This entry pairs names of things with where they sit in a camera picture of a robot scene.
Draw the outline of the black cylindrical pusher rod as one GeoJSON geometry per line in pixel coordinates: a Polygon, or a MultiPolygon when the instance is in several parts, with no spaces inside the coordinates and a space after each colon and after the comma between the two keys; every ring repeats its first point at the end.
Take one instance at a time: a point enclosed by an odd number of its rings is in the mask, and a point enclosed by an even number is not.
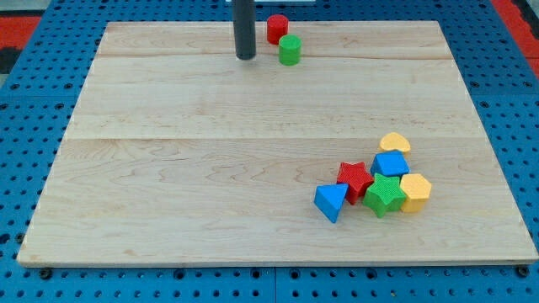
{"type": "Polygon", "coordinates": [[[254,0],[232,1],[232,23],[236,57],[251,60],[256,56],[254,0]]]}

